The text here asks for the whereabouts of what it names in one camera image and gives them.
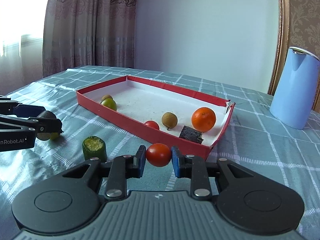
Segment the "red cherry tomato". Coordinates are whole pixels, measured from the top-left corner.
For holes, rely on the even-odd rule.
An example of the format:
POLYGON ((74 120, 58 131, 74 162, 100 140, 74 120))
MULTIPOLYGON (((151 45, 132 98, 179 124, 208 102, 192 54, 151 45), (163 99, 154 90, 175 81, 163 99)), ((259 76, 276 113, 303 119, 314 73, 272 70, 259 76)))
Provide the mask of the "red cherry tomato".
POLYGON ((153 166, 156 166, 156 167, 166 166, 171 161, 171 150, 165 144, 161 144, 161 143, 152 144, 146 150, 146 159, 153 166))
POLYGON ((148 120, 148 121, 146 121, 146 122, 144 123, 144 125, 159 130, 159 125, 157 124, 157 122, 155 122, 155 121, 153 121, 153 120, 148 120))

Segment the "teal plaid bed sheet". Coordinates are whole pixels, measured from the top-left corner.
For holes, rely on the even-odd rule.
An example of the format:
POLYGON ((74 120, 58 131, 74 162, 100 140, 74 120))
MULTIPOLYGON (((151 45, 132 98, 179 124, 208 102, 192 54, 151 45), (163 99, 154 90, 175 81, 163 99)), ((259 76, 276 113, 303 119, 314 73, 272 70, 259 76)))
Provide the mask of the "teal plaid bed sheet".
POLYGON ((16 195, 83 161, 82 142, 96 135, 106 142, 107 156, 133 154, 144 141, 80 107, 76 90, 119 76, 133 75, 177 85, 235 103, 230 124, 208 161, 224 157, 295 191, 305 212, 298 232, 319 239, 319 114, 311 113, 303 130, 275 119, 272 97, 212 79, 151 70, 84 66, 32 82, 8 94, 13 100, 40 105, 62 121, 56 140, 37 140, 31 149, 1 153, 1 239, 12 239, 19 229, 11 212, 16 195))

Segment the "red shallow cardboard box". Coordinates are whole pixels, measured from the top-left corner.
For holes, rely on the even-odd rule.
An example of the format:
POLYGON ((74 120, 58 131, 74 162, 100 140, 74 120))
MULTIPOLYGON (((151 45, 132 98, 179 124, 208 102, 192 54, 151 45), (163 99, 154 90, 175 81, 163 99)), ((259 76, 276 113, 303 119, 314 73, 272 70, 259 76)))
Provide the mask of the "red shallow cardboard box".
POLYGON ((193 154, 207 159, 212 148, 225 133, 235 104, 213 95, 135 76, 121 76, 76 91, 78 104, 95 115, 152 144, 177 146, 183 154, 193 154), (110 94, 117 111, 101 104, 101 98, 110 94), (179 137, 183 126, 192 126, 191 116, 201 107, 215 112, 214 127, 203 133, 202 144, 179 137), (177 126, 167 130, 162 124, 166 112, 178 118, 177 126), (159 130, 144 123, 153 120, 159 130))

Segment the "brown longan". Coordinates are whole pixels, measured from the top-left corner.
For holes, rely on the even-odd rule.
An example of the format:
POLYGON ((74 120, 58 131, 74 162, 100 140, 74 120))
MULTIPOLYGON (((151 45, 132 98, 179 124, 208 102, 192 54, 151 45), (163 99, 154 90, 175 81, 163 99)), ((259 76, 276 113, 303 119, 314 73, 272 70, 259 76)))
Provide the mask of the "brown longan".
POLYGON ((112 96, 110 94, 107 94, 107 95, 104 95, 102 98, 101 98, 101 102, 103 102, 104 100, 106 99, 113 99, 112 96))
POLYGON ((174 113, 166 112, 162 116, 162 124, 167 130, 173 129, 177 126, 178 118, 174 113))

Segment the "green cucumber piece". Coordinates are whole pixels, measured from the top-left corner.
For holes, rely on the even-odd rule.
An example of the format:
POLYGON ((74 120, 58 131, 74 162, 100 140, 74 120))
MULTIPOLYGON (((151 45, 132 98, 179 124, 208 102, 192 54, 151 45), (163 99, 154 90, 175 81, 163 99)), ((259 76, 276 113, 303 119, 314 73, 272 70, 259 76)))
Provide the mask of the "green cucumber piece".
POLYGON ((89 136, 82 142, 84 159, 99 158, 101 162, 107 162, 106 144, 96 136, 89 136))

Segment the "green tomato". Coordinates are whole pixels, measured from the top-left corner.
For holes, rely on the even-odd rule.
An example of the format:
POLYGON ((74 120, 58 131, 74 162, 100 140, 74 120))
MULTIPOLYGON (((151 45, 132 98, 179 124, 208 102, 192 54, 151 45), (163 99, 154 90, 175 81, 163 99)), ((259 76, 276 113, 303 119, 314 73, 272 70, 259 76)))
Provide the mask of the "green tomato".
POLYGON ((57 138, 59 138, 61 135, 60 132, 54 132, 50 134, 50 140, 56 140, 57 138))
POLYGON ((112 98, 107 98, 101 102, 101 104, 109 109, 117 111, 117 104, 112 98))

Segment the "orange tangerine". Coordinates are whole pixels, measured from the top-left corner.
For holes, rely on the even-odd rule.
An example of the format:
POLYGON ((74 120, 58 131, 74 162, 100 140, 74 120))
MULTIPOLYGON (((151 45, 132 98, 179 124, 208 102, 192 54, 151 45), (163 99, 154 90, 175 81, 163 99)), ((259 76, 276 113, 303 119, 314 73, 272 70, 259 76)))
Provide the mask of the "orange tangerine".
POLYGON ((208 132, 216 123, 215 112, 208 107, 201 107, 192 114, 191 123, 197 131, 208 132))

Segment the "dark eggplant piece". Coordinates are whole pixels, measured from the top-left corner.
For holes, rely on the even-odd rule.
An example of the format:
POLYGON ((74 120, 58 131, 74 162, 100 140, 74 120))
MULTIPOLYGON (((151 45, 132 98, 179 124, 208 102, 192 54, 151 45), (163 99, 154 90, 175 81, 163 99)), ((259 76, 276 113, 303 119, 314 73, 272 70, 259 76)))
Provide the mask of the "dark eggplant piece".
MULTIPOLYGON (((51 111, 43 111, 41 114, 37 116, 38 118, 52 118, 56 119, 56 115, 52 113, 51 111)), ((39 133, 37 135, 37 138, 42 141, 47 141, 50 139, 51 133, 39 133)))

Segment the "light blue electric kettle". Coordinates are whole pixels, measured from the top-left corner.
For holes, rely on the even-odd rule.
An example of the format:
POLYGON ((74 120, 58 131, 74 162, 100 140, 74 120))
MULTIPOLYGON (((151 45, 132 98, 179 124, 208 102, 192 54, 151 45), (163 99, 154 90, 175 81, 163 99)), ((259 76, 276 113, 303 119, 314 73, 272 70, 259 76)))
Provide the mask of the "light blue electric kettle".
POLYGON ((271 103, 271 114, 287 126, 303 129, 313 106, 318 75, 319 58, 291 46, 271 103))

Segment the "dark nori rice roll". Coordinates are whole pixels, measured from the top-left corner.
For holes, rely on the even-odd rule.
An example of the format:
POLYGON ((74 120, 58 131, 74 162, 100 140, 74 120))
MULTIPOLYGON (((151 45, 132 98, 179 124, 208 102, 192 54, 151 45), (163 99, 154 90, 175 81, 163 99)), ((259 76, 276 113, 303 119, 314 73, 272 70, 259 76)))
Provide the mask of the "dark nori rice roll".
POLYGON ((197 144, 202 144, 203 142, 202 133, 189 126, 183 126, 179 137, 197 144))

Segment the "gold padded headboard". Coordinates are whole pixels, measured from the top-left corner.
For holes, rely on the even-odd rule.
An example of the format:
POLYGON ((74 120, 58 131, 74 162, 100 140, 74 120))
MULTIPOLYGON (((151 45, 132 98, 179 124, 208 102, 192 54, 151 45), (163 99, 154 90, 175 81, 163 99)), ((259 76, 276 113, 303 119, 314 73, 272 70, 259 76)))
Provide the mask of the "gold padded headboard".
POLYGON ((319 0, 278 0, 276 55, 267 93, 273 95, 279 83, 289 46, 319 56, 319 0))

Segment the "patterned brown curtain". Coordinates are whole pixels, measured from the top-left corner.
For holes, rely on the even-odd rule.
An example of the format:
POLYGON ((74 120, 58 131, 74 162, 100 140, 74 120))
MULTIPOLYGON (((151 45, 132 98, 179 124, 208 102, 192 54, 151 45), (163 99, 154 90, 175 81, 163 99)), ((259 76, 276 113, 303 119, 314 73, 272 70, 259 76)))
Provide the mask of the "patterned brown curtain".
POLYGON ((48 0, 43 75, 80 66, 134 67, 137 0, 48 0))

